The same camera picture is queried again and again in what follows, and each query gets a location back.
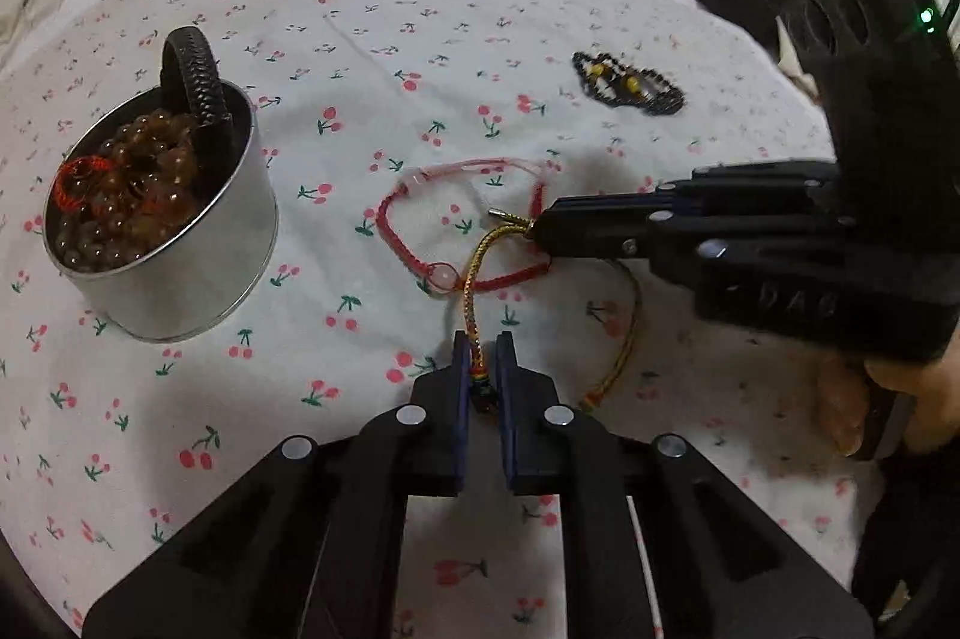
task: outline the metal tin can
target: metal tin can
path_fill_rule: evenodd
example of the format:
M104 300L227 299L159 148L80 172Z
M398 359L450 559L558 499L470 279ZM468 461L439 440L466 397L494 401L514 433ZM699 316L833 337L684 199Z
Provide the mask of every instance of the metal tin can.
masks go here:
M270 262L280 216L253 106L221 81L224 102L243 139L233 174L176 236L136 262L101 273L65 267L53 252L59 210L47 193L43 245L56 268L120 328L145 341L178 341L212 328L247 297ZM160 87L138 94L98 121L66 161L94 154L121 124L160 108Z

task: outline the red string bracelet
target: red string bracelet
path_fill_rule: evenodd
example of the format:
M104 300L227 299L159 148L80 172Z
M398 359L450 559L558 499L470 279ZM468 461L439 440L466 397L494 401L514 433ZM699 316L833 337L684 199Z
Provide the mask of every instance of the red string bracelet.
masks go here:
M54 179L54 202L62 214L75 212L80 206L83 206L83 198L74 197L67 194L64 188L64 179L67 177L77 179L88 179L95 173L105 173L113 168L113 164L103 157L89 156L78 157L75 160L64 163L56 171Z
M539 217L544 210L545 183L539 166L528 163L528 161L505 157L467 160L462 163L420 169L412 176L407 177L407 181L412 180L416 182L416 180L421 179L424 182L429 182L430 180L442 178L443 176L451 176L458 173L472 173L474 172L472 169L493 166L515 167L536 178L536 183L534 183L530 198L530 218L536 219ZM407 248L400 236L397 236L397 232L391 227L387 212L389 212L395 200L410 196L410 187L407 181L401 181L397 184L381 201L379 208L376 210L376 227L380 231L381 236L383 236L384 241L387 242L387 246L390 246L395 255L400 258L400 261L406 265L413 274L424 279L426 283L431 284L436 291L448 293L463 289L464 280L460 272L453 265L450 265L449 262L424 262ZM521 284L524 281L536 279L538 276L544 276L544 274L550 270L550 262L550 260L546 260L546 262L539 262L536 265L530 265L522 270L497 276L493 279L477 280L476 284L474 284L474 289L478 292L491 292L496 289L505 289L514 284Z

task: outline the gold cord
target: gold cord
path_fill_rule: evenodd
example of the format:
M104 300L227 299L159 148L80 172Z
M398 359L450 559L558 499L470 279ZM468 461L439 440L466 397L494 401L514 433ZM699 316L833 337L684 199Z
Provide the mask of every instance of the gold cord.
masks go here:
M477 248L474 249L473 254L470 256L469 263L467 264L467 275L464 278L464 324L467 326L467 338L470 342L470 380L474 383L488 383L490 381L486 361L484 361L483 357L483 350L480 346L480 331L477 328L473 303L475 293L474 286L476 285L477 276L480 273L480 265L483 263L484 255L486 255L496 241L504 238L504 236L527 236L530 228L533 227L533 222L530 219L517 217L515 214L506 214L506 212L501 212L499 209L490 209L490 214L492 217L497 217L507 224L494 228L480 239L480 243L477 244ZM592 412L600 406L603 399L606 398L608 393L613 389L613 385L616 384L616 381L623 374L624 368L626 368L630 355L632 351L634 351L635 343L637 343L637 334L640 332L640 320L643 310L640 284L637 282L637 278L630 272L630 269L626 265L623 265L622 262L619 260L608 260L608 262L627 279L632 291L632 297L634 297L634 304L632 305L630 314L630 325L627 327L623 343L620 345L620 351L617 353L611 369L608 370L606 375L603 376L603 379L599 380L580 401L580 409L584 412Z
M480 274L480 265L483 262L484 255L496 241L499 241L503 236L525 236L533 224L529 219L513 217L512 214L505 214L505 216L512 217L508 224L493 228L480 239L480 243L477 244L477 248L470 256L467 276L464 278L464 323L467 325L467 338L470 341L470 379L474 382L487 382L490 379L486 362L483 359L483 350L480 348L480 332L477 329L477 319L473 313L473 288L477 276Z
M620 260L607 260L607 262L620 271L620 273L627 279L630 283L630 289L634 294L634 305L630 311L630 325L627 327L627 332L623 337L623 343L620 345L620 351L616 355L616 360L613 361L613 365L610 370L604 375L604 378L599 380L599 382L593 386L593 389L590 390L580 401L580 409L584 412L593 412L600 404L603 403L603 399L607 397L607 394L613 389L613 385L616 384L616 381L623 374L623 369L627 367L627 361L630 359L630 355L634 351L634 346L637 343L637 334L640 333L640 318L643 313L643 295L640 292L640 283L637 281L637 277L630 272L630 268Z

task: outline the cherry print bed sheet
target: cherry print bed sheet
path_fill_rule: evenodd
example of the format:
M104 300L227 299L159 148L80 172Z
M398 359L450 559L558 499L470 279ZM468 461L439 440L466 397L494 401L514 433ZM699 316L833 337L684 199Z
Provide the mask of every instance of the cherry print bed sheet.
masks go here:
M155 83L182 24L256 106L280 237L236 313L162 346L88 310L45 257L39 214L61 155ZM585 99L570 56L592 48L656 67L688 105L650 118ZM830 151L822 115L763 52L685 0L104 0L0 95L0 527L77 631L281 438L350 436L448 361L456 303L424 294L373 225L397 177L520 158L541 164L550 202ZM486 207L525 211L531 183L493 161L414 188L392 221L421 257L460 265ZM491 273L531 262L522 246L492 254ZM698 323L685 293L637 272L644 332L599 417L628 436L687 436L846 580L856 480L811 428L811 355ZM616 354L628 296L606 265L557 262L482 296L481 332L511 329L522 364L574 402ZM499 462L496 432L473 425L464 497L411 501L398 635L563 635L563 517L553 497L509 497Z

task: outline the red cord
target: red cord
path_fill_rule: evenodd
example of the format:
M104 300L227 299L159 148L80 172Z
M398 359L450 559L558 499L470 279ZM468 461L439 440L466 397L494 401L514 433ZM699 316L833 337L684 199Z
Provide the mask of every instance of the red cord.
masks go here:
M430 181L434 178L440 178L442 176L448 176L455 173L469 173L467 169L477 166L517 167L518 169L524 170L527 173L538 177L536 179L536 183L534 184L533 195L530 200L530 218L536 219L544 211L544 180L539 178L539 172L531 169L530 164L523 164L521 161L509 160L505 158L493 160L467 160L459 164L437 166L433 169L421 169L418 171L418 174L421 175L425 181ZM397 198L409 196L410 188L408 188L405 183L400 182L400 184L398 184L394 190L387 194L387 196L381 201L379 208L376 210L376 226L380 231L381 236L383 236L384 241L387 242L387 246L390 246L390 248L394 251L394 254L400 258L400 261L406 265L412 273L421 277L422 279L425 279L426 281L430 281L430 277L435 268L446 266L452 269L457 276L456 284L449 289L443 289L442 287L438 287L436 284L434 284L434 286L440 292L453 292L456 289L463 289L464 280L453 265L450 265L449 262L424 262L407 248L400 236L397 236L397 232L390 226L390 221L387 218L387 211L390 209L392 203L397 200ZM491 292L496 289L505 289L506 287L513 286L514 284L522 284L524 281L530 281L531 279L536 279L538 276L544 276L544 274L550 270L551 262L552 260L540 262L537 265L530 265L529 267L523 268L520 271L508 273L504 276L497 276L493 279L477 280L474 289L476 289L477 292Z
M103 157L89 156L78 157L75 160L64 163L56 171L54 178L54 203L61 210L62 214L75 212L80 206L83 206L83 198L68 195L64 189L64 178L67 176L77 176L79 178L88 178L95 173L104 173L113 168L113 164Z

